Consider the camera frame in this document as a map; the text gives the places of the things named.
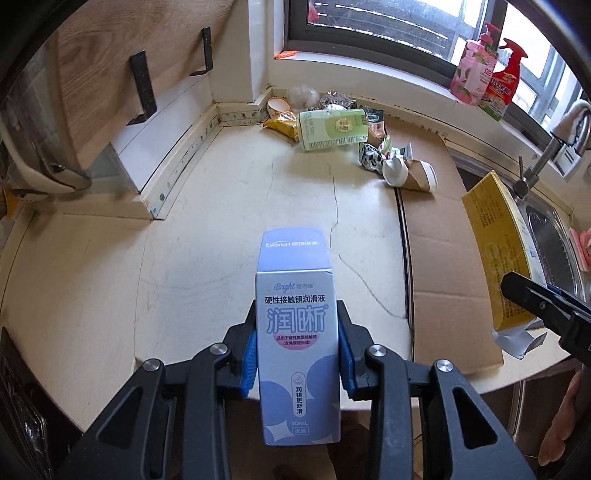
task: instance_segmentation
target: pink sponge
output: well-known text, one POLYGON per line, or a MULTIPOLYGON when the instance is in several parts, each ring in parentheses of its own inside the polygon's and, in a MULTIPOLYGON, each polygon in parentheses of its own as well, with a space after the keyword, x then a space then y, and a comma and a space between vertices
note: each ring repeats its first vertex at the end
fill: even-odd
POLYGON ((581 240, 583 242, 585 240, 587 240, 587 242, 589 242, 589 241, 591 241, 591 235, 584 238, 583 236, 585 234, 589 234, 588 232, 583 232, 583 233, 581 233, 581 235, 579 235, 572 228, 569 229, 569 234, 570 234, 570 242, 573 244, 574 251, 576 253, 577 263, 579 264, 579 269, 583 272, 588 272, 589 270, 591 270, 589 267, 591 258, 589 258, 589 254, 586 251, 586 247, 587 247, 586 243, 581 244, 581 240))
POLYGON ((579 240, 587 265, 591 268, 591 230, 581 233, 579 240))

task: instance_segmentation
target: black metal hook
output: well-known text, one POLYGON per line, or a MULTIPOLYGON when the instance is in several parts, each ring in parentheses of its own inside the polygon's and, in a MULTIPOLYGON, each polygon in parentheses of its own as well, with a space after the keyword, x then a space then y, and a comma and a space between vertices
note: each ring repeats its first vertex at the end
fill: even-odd
MULTIPOLYGON (((198 70, 196 72, 190 73, 190 77, 204 75, 213 69, 212 29, 210 27, 206 27, 201 30, 201 33, 203 36, 205 70, 198 70)), ((137 88, 139 101, 144 111, 131 120, 128 125, 143 124, 158 110, 156 106, 156 98, 154 97, 154 91, 152 90, 152 81, 150 80, 150 71, 148 70, 148 62, 146 60, 145 50, 139 51, 129 57, 129 66, 131 68, 131 73, 134 75, 135 87, 137 88)))
POLYGON ((197 75, 205 75, 207 72, 213 69, 213 55, 212 55, 212 29, 205 27, 201 30, 203 35, 203 55, 205 56, 205 70, 198 70, 190 73, 190 77, 196 77, 197 75))
POLYGON ((156 98, 152 90, 152 81, 148 71, 145 50, 139 51, 129 57, 129 66, 134 75, 135 87, 138 90, 139 101, 142 104, 143 113, 131 120, 128 125, 143 124, 148 118, 156 113, 156 98))

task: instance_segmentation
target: cardboard sheet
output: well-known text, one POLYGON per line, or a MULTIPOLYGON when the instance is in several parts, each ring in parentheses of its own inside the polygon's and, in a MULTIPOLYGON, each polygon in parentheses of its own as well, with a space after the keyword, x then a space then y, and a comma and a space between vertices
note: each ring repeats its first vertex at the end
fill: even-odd
POLYGON ((463 374, 503 364, 492 339, 492 313, 476 239, 462 196, 466 189, 443 140, 386 117, 392 144, 413 146, 437 174, 437 193, 401 190, 410 245, 414 360, 451 360, 463 374))

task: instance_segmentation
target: countertop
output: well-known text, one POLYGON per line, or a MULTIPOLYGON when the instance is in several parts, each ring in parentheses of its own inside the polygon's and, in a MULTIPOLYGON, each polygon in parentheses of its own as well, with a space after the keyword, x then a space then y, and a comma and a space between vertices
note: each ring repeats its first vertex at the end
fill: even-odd
MULTIPOLYGON (((259 126, 227 127, 164 221, 36 215, 10 269, 0 324, 85 429, 138 361, 189 359, 244 320, 264 231, 316 225, 352 320, 408 358, 395 194, 356 158, 352 147, 309 154, 259 126)), ((523 361, 504 355, 504 366, 469 380, 485 393, 566 356, 549 333, 523 361)), ((343 393, 342 407, 369 402, 343 393)))

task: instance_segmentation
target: yellow chip bag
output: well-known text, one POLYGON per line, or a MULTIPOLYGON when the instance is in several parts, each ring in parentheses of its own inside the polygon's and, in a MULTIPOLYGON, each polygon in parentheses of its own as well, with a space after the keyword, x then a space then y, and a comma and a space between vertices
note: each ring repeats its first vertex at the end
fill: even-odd
POLYGON ((299 141, 297 133, 297 117, 294 112, 281 112, 279 115, 267 120, 262 126, 277 130, 278 132, 299 141))

